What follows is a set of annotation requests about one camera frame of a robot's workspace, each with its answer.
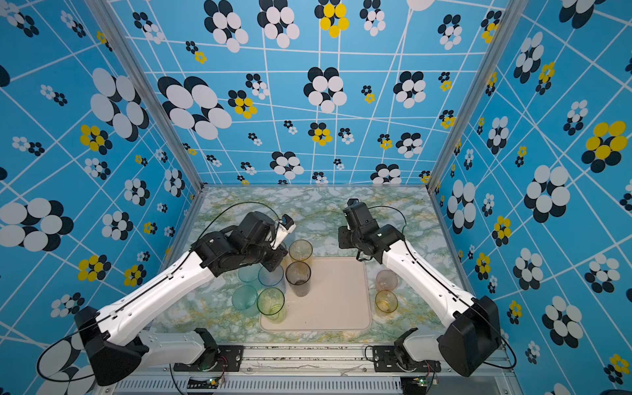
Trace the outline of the tall grey glass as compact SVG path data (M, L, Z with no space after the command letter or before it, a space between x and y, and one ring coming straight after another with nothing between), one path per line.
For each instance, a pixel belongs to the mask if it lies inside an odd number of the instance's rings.
M312 271L308 263L295 261L286 269L286 281L297 297L304 297L309 294L310 279Z

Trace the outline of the cream plastic tray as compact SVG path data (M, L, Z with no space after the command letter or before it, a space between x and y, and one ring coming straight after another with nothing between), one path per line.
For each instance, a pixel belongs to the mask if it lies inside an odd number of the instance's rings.
M372 324L365 265L351 257L313 258L309 292L298 296L285 283L286 317L276 323L260 316L267 332L357 332Z

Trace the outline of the tall yellow glass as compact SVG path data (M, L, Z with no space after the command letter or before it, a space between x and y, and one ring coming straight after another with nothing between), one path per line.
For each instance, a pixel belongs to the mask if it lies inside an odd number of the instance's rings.
M314 257L314 247L308 240L295 240L289 248L291 261L303 262L311 265Z

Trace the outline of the left aluminium corner post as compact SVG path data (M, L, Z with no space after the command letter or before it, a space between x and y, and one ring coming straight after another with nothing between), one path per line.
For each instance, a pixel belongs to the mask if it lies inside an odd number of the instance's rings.
M120 61L126 74L138 90L149 115L156 122L156 127L166 141L167 146L179 161L182 171L188 176L196 193L200 194L203 191L202 179L189 159L189 155L184 152L179 135L154 93L153 85L151 85L145 72L143 72L139 63L139 57L133 52L130 43L124 37L120 25L115 21L114 12L107 1L86 1L86 4L99 27L103 29L108 41L113 45L118 61Z

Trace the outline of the tall green glass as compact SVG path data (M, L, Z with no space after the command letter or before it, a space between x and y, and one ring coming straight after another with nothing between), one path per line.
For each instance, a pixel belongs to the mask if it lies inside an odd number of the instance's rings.
M286 318L286 298L282 290L276 287L261 291L257 299L257 308L261 316L273 323L280 323Z

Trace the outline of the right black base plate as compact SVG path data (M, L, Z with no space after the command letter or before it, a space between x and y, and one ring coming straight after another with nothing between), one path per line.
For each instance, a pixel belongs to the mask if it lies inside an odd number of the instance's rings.
M438 360L415 361L402 347L369 346L365 356L374 364L378 373L439 373L442 370Z

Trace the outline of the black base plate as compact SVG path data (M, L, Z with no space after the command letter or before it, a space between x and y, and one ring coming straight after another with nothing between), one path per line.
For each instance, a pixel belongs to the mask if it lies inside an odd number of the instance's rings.
M243 345L219 345L209 347L192 364L176 363L177 372L238 372L243 360Z
M439 373L442 370L438 360L415 361L402 347L369 346L365 356L374 364L378 373Z

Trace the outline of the green circuit board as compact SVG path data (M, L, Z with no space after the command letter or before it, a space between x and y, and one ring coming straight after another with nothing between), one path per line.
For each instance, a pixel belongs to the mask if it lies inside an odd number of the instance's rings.
M404 394L425 394L432 384L431 380L425 377L402 377L400 381Z
M216 390L225 384L223 377L211 377L211 378L189 378L187 383L187 390Z

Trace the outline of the left green circuit board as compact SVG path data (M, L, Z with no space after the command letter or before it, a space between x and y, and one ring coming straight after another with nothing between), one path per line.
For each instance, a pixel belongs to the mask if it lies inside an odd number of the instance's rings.
M216 390L225 384L223 377L211 377L211 378L189 378L187 383L187 390Z

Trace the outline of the textured blue glass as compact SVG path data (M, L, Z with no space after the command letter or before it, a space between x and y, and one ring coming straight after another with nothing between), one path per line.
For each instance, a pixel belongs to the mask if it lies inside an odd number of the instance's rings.
M258 272L258 281L263 288L277 288L286 293L286 280L283 266L278 266L273 271L261 267Z

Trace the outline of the teal dotted glass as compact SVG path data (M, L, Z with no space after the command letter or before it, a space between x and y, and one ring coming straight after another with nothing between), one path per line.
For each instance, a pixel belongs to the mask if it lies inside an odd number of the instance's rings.
M231 297L233 308L243 314L243 316L250 318L259 315L257 301L258 291L250 285L240 286Z
M238 269L238 278L247 285L255 286L258 283L259 265L250 265Z

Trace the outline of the aluminium front rail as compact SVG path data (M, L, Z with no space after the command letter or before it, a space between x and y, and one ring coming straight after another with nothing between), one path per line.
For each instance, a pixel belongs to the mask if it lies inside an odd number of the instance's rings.
M472 376L462 377L440 361L439 373L378 373L365 356L369 346L348 344L245 345L238 372L177 372L167 366L138 370L125 380L95 387L95 394L404 394L402 377L431 380L425 394L520 394L515 374L499 369L507 359L493 355ZM187 390L189 378L223 377L216 390Z

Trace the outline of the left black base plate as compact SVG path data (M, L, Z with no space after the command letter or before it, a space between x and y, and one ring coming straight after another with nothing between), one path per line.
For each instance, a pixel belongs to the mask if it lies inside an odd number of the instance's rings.
M219 345L209 347L192 364L176 363L177 372L238 372L243 360L243 345Z

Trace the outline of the right aluminium corner post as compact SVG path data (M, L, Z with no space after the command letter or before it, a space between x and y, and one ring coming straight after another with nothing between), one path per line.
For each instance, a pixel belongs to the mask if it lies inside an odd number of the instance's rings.
M451 128L432 170L431 180L427 184L427 189L430 193L439 184L442 174L447 169L453 149L467 129L467 123L472 118L473 112L482 98L484 87L491 74L495 71L502 54L505 52L527 5L528 0L515 0L509 1L508 7L505 8L500 29L495 33L495 38L489 44L482 63L472 80L472 85L469 87L457 113L455 125Z

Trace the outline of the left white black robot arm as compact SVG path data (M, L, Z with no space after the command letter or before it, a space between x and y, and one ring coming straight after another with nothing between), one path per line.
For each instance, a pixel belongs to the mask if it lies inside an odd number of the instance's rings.
M139 368L156 365L224 368L219 347L206 329L152 334L146 326L189 292L224 273L257 263L274 271L288 253L284 239L295 228L288 215L274 221L261 212L250 212L240 225L202 235L171 266L124 298L101 309L81 310L75 323L96 383L106 387Z

